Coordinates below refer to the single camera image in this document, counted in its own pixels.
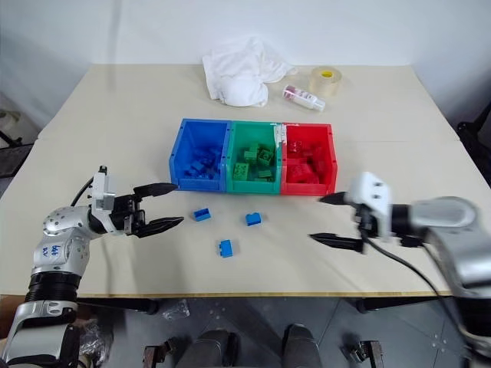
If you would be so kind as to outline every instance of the green bin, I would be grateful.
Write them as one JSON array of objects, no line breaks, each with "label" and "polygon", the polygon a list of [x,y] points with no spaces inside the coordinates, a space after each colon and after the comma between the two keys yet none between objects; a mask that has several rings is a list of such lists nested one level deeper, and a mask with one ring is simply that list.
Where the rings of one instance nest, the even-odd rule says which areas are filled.
[{"label": "green bin", "polygon": [[[227,154],[227,192],[279,194],[282,175],[281,131],[281,123],[232,121]],[[258,159],[255,161],[251,159],[250,153],[256,151]],[[247,180],[243,179],[244,170],[241,171],[240,180],[234,179],[237,163],[242,164],[241,169],[247,168]],[[265,180],[266,170],[271,171],[271,176]]]}]

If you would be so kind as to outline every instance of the tape roll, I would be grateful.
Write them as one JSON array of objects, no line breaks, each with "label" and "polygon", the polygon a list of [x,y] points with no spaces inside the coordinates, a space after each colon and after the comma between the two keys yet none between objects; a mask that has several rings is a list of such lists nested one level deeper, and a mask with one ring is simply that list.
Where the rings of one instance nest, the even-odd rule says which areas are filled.
[{"label": "tape roll", "polygon": [[319,97],[331,97],[336,94],[341,72],[333,67],[315,68],[310,74],[310,91]]}]

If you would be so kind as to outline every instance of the white cloth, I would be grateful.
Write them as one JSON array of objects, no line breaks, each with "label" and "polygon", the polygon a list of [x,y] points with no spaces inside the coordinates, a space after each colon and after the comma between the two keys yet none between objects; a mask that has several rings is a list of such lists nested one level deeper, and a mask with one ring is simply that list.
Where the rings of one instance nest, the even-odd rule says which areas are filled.
[{"label": "white cloth", "polygon": [[257,37],[218,46],[203,56],[203,67],[209,96],[231,106],[266,105],[265,83],[296,72]]}]

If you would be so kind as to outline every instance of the white wall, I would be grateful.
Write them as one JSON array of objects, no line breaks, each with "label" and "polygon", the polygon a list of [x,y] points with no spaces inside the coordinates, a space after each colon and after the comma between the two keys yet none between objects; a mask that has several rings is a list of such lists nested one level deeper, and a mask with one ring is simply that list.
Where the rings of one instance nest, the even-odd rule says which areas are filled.
[{"label": "white wall", "polygon": [[0,88],[43,127],[91,63],[198,64],[251,34],[293,64],[412,64],[455,123],[491,99],[490,19],[490,0],[0,0]]}]

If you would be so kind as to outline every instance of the white table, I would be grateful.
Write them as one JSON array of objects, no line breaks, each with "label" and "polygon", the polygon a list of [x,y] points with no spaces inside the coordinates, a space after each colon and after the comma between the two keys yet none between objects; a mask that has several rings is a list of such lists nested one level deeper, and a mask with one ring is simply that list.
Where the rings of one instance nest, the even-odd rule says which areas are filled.
[{"label": "white table", "polygon": [[[396,202],[435,196],[474,201],[491,231],[489,187],[412,69],[339,69],[344,78],[338,94],[316,113],[280,97],[286,83],[307,87],[308,68],[270,85],[266,107],[234,108],[209,99],[199,66],[94,65],[0,200],[0,293],[26,292],[42,219],[69,204],[99,165],[117,179],[118,195],[169,181],[168,157],[183,117],[330,123],[337,190],[360,171],[372,171],[392,186]],[[147,221],[172,215],[186,220],[149,238],[106,235],[93,241],[81,296],[430,295],[410,271],[371,249],[359,255],[307,236],[356,236],[347,207],[312,197],[203,192],[172,192],[146,199],[142,207]],[[190,214],[203,207],[211,220],[194,222]],[[254,211],[264,222],[248,228],[245,214]],[[223,259],[217,245],[226,238],[235,255]],[[396,247],[395,241],[386,247],[447,291],[422,250]]]}]

